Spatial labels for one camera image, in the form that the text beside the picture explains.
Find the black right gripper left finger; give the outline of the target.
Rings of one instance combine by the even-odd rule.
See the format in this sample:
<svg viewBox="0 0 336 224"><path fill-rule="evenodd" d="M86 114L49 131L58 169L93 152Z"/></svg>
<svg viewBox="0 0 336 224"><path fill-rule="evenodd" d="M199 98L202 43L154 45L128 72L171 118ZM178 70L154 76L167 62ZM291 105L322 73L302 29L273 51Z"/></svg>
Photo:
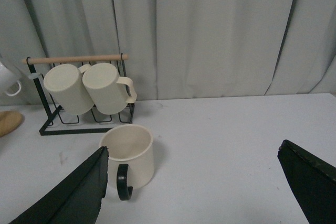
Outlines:
<svg viewBox="0 0 336 224"><path fill-rule="evenodd" d="M95 223L106 195L108 149L101 147L11 223Z"/></svg>

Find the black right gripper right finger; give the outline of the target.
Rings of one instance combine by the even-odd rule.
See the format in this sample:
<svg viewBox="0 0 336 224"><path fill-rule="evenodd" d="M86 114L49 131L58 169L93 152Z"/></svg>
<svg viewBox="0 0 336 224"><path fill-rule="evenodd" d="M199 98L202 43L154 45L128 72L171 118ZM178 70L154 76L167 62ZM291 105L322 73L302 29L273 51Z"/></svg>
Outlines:
<svg viewBox="0 0 336 224"><path fill-rule="evenodd" d="M335 223L335 167L289 140L277 157L308 223Z"/></svg>

